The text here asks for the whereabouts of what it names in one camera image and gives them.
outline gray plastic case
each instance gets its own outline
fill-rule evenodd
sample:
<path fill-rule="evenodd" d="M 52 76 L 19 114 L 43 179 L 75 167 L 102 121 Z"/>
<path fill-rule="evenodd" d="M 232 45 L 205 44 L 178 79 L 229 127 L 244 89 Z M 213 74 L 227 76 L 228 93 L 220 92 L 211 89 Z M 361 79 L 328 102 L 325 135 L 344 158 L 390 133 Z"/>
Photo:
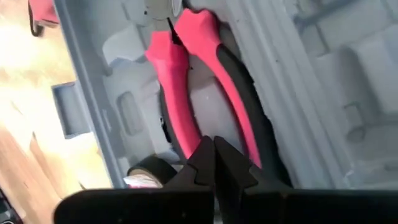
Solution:
<path fill-rule="evenodd" d="M 222 39 L 255 81 L 295 187 L 398 188 L 398 0 L 190 5 L 228 23 L 233 35 L 224 27 Z M 154 30 L 144 0 L 55 0 L 55 7 L 78 79 L 75 94 L 55 97 L 68 107 L 60 102 L 79 96 L 114 187 L 125 187 L 128 168 L 150 154 L 178 160 L 161 127 L 159 83 L 144 56 Z M 213 74 L 195 57 L 190 63 L 201 132 L 242 150 Z M 71 117 L 65 116 L 60 113 L 64 130 Z"/>

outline wooden surface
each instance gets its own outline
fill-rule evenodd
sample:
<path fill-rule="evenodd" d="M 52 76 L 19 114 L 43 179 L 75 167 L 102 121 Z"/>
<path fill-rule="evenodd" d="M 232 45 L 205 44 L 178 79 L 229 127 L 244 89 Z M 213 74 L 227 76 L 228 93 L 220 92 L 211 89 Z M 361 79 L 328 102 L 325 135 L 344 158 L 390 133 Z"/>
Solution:
<path fill-rule="evenodd" d="M 92 134 L 64 140 L 51 86 L 75 75 L 60 28 L 32 37 L 26 0 L 0 0 L 0 187 L 26 223 L 62 198 L 108 188 Z"/>

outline pink tool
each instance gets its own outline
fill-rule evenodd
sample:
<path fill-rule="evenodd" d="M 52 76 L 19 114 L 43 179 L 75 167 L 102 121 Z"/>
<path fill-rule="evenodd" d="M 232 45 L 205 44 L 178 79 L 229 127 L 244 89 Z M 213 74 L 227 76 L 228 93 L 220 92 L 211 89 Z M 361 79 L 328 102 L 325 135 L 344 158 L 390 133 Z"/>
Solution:
<path fill-rule="evenodd" d="M 153 32 L 146 56 L 162 86 L 165 121 L 171 126 L 174 146 L 178 148 L 178 144 L 181 154 L 188 159 L 201 138 L 187 93 L 189 52 L 211 68 L 225 90 L 238 118 L 249 158 L 258 167 L 266 164 L 267 169 L 278 172 L 281 161 L 271 122 L 263 113 L 246 67 L 221 43 L 216 17 L 207 10 L 195 13 L 185 9 L 175 23 L 175 30 L 169 18 L 164 20 L 171 31 Z"/>
<path fill-rule="evenodd" d="M 33 36 L 43 34 L 44 27 L 55 27 L 59 23 L 52 0 L 29 0 L 30 31 Z"/>

